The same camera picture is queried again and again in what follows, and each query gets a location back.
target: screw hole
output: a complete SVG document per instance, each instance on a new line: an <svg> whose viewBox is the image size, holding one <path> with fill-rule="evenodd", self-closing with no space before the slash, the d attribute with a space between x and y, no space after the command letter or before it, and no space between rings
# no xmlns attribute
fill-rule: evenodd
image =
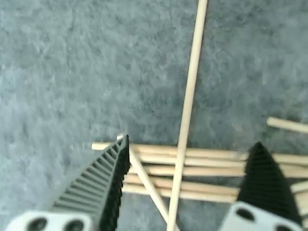
<svg viewBox="0 0 308 231"><path fill-rule="evenodd" d="M251 212L249 212L247 209L240 208L236 211L236 214L246 220L255 221L254 215Z"/></svg>
<svg viewBox="0 0 308 231"><path fill-rule="evenodd" d="M82 230L83 230L83 222L81 220L73 220L69 222L65 227L65 231L82 231Z"/></svg>
<svg viewBox="0 0 308 231"><path fill-rule="evenodd" d="M289 227L286 227L284 225L278 225L276 228L276 231L292 231Z"/></svg>
<svg viewBox="0 0 308 231"><path fill-rule="evenodd" d="M27 231L42 231L47 225L46 218L37 218L30 222Z"/></svg>

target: dowel rod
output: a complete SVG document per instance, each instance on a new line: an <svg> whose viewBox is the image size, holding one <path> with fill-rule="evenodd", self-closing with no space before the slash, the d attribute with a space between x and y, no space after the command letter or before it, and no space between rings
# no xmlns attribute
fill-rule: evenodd
<svg viewBox="0 0 308 231"><path fill-rule="evenodd" d="M173 176L175 170L172 166L145 166L144 169L149 175L153 176ZM288 178L308 178L308 169L289 167L282 167L281 169L283 174ZM129 173L136 173L135 169L131 168ZM183 169L183 175L199 177L242 177L244 176L244 168L185 167Z"/></svg>
<svg viewBox="0 0 308 231"><path fill-rule="evenodd" d="M308 180L293 184L291 189L294 193L308 190Z"/></svg>
<svg viewBox="0 0 308 231"><path fill-rule="evenodd" d="M162 177L150 177L151 182L156 188L172 188L172 180L165 179ZM137 175L127 174L124 178L125 183L129 184L142 184L141 180ZM218 186L205 183L196 183L189 181L182 181L181 190L193 191L199 193L214 193L214 194L224 194L237 196L238 189L226 186Z"/></svg>
<svg viewBox="0 0 308 231"><path fill-rule="evenodd" d="M136 171L140 180L144 184L145 189L148 191L149 195L151 196L159 212L163 216L164 220L167 222L168 221L167 207L165 206L159 193L156 191L156 188L151 183L151 180L149 176L147 175L145 169L143 168L141 162L139 161L137 155L134 153L134 151L131 148L129 149L129 161L131 165L134 167L134 170Z"/></svg>
<svg viewBox="0 0 308 231"><path fill-rule="evenodd" d="M170 197L171 196L171 189L165 189L165 188L156 188L157 192L161 196ZM145 189L142 185L137 184L130 184L130 183L124 183L122 191L125 193L136 193L136 194L142 194L142 195L149 195L148 191ZM235 195L220 195L215 193L208 193L208 192L192 192L192 191L186 191L181 190L180 191L180 198L182 199L188 199L188 200L197 200L197 201L209 201L209 202L218 202L218 203L229 203L233 204L237 198ZM307 212L307 202L304 201L304 203L297 204L300 214L305 215Z"/></svg>
<svg viewBox="0 0 308 231"><path fill-rule="evenodd" d="M266 121L267 125L274 128L281 128L290 131L308 133L308 125L293 122L290 120L269 117Z"/></svg>
<svg viewBox="0 0 308 231"><path fill-rule="evenodd" d="M155 154L137 154L143 163L151 164L169 164L174 165L177 158L170 155L155 155ZM244 161L231 160L213 160L200 157L186 157L184 160L185 166L199 166L199 167L244 167Z"/></svg>
<svg viewBox="0 0 308 231"><path fill-rule="evenodd" d="M92 143L92 149L100 151L108 147L109 142L94 142ZM147 144L131 144L131 147L136 153L143 154L157 154L157 155L177 155L177 148L172 146L155 146ZM218 149L200 149L200 148L188 148L186 151L186 157L201 157L201 158L213 158L224 160L246 160L247 154L241 154L232 150L218 150ZM294 154L273 154L273 158L280 164L295 164L295 165L308 165L308 155L294 155Z"/></svg>

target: carpet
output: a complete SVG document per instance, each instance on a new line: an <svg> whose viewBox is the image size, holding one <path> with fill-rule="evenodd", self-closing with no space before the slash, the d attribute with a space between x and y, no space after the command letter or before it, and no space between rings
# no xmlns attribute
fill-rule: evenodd
<svg viewBox="0 0 308 231"><path fill-rule="evenodd" d="M0 229L39 207L120 132L176 145L197 1L0 0ZM308 153L308 2L210 0L188 145ZM239 179L199 179L236 186ZM217 230L228 205L180 200L183 231ZM119 231L163 230L123 195Z"/></svg>

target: pile of wooden dowels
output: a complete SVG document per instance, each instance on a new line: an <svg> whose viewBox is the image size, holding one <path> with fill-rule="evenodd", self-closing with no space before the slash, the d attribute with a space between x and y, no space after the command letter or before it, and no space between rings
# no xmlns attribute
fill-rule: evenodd
<svg viewBox="0 0 308 231"><path fill-rule="evenodd" d="M277 121L281 120L269 118L268 125L294 130L273 123ZM92 149L103 150L108 145L109 143L95 142L92 144ZM131 144L131 149L134 150L134 153L142 163L146 163L144 169L157 192L161 196L170 197L172 180L166 179L166 176L173 176L174 174L177 148ZM286 177L293 179L308 178L308 156L273 154L273 157L279 163ZM188 148L186 150L183 175L195 177L241 177L244 175L246 159L247 154L236 151ZM291 190L295 195L300 214L305 217L308 215L308 180L292 185ZM127 193L149 194L134 167L131 167L125 177L123 191ZM182 181L180 185L180 198L232 204L237 198L238 191L238 188ZM308 219L304 219L304 226L308 227Z"/></svg>

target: wooden dowel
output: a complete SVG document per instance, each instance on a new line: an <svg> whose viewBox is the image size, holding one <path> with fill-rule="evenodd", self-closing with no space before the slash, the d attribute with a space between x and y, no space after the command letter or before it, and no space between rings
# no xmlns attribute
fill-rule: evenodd
<svg viewBox="0 0 308 231"><path fill-rule="evenodd" d="M156 188L172 188L172 180L165 179L162 177L150 177L151 182ZM125 183L130 184L142 184L141 180L137 175L127 174L124 179ZM182 181L181 190L193 191L199 193L214 193L214 194L224 194L224 195L233 195L237 196L238 189L226 186L218 186L212 184L196 183Z"/></svg>
<svg viewBox="0 0 308 231"><path fill-rule="evenodd" d="M177 158L170 155L156 155L156 154L138 154L139 159L144 163L151 164L169 164L174 165ZM184 160L185 166L199 166L199 167L244 167L244 161L231 160L213 160L200 157L186 157Z"/></svg>
<svg viewBox="0 0 308 231"><path fill-rule="evenodd" d="M167 223L167 231L174 231L176 219L177 219L177 210L179 203L180 195L180 185L182 181L182 173L184 169L184 159L186 154L187 147L187 138L189 133L189 126L192 115L193 107L193 96L194 89L196 85L200 51L202 45L202 36L205 23L207 0L199 0L196 22L192 39L192 51L188 66L188 75L187 75L187 85L184 98L184 106L182 113L182 120L180 126L179 142L178 142L178 152L177 152L177 161L175 164L175 172L173 176L173 186L172 193L169 203L169 220Z"/></svg>
<svg viewBox="0 0 308 231"><path fill-rule="evenodd" d="M109 142L93 142L92 149L96 151L104 150L110 145ZM136 153L149 154L168 154L172 156L177 155L177 148L174 146L158 146L148 144L130 144ZM201 149L201 148L187 148L186 156L189 157L208 157L214 159L230 159L230 160L245 160L246 154L241 154L236 151L218 150L218 149Z"/></svg>
<svg viewBox="0 0 308 231"><path fill-rule="evenodd" d="M303 226L304 228L308 228L308 218L303 220Z"/></svg>
<svg viewBox="0 0 308 231"><path fill-rule="evenodd" d="M274 117L269 117L266 121L267 125L274 128L281 128L289 131L297 131L302 133L308 133L308 125L293 122L290 120L279 119Z"/></svg>
<svg viewBox="0 0 308 231"><path fill-rule="evenodd" d="M308 192L299 192L296 194L298 202L308 201Z"/></svg>
<svg viewBox="0 0 308 231"><path fill-rule="evenodd" d="M152 176L173 176L174 167L172 166L145 166L144 169ZM129 173L136 173L133 168ZM241 177L244 175L243 168L219 168L219 167L185 167L183 170L184 176L196 177Z"/></svg>
<svg viewBox="0 0 308 231"><path fill-rule="evenodd" d="M145 166L144 169L152 176L173 176L174 167L172 166ZM281 168L284 175L288 178L308 178L308 169L304 168ZM136 173L133 168L129 173ZM184 176L199 176L199 177L242 177L244 168L230 167L185 167L183 169Z"/></svg>
<svg viewBox="0 0 308 231"><path fill-rule="evenodd" d="M123 192L126 193L137 193L148 195L148 191L142 185L134 185L134 184L124 184ZM160 195L165 197L171 196L171 189L162 189L157 188L157 191ZM221 202L221 203L233 203L236 200L235 196L231 195L219 195L212 193L204 193L204 192L189 192L189 191L181 191L180 198L189 199L189 200L198 200L198 201L211 201L211 202Z"/></svg>
<svg viewBox="0 0 308 231"><path fill-rule="evenodd" d="M92 143L93 150L103 150L108 147L110 143L94 142ZM147 144L131 144L136 153L143 154L163 154L163 155L177 155L177 148L172 146L155 146ZM246 160L247 154L241 154L230 150L217 149L199 149L188 148L186 157L202 157L225 160ZM293 154L273 154L273 158L280 164L294 164L294 165L308 165L308 155L293 155Z"/></svg>
<svg viewBox="0 0 308 231"><path fill-rule="evenodd" d="M294 193L307 191L308 190L308 180L293 184L291 186L291 189Z"/></svg>
<svg viewBox="0 0 308 231"><path fill-rule="evenodd" d="M149 176L147 175L145 169L143 168L141 162L139 161L137 155L134 153L134 151L130 148L129 149L129 161L131 165L134 167L134 170L138 174L140 180L144 184L145 189L151 196L153 202L155 203L156 207L158 208L159 212L161 213L164 220L168 221L168 210L165 206L162 198L160 197L159 193L156 191L156 188L153 186Z"/></svg>

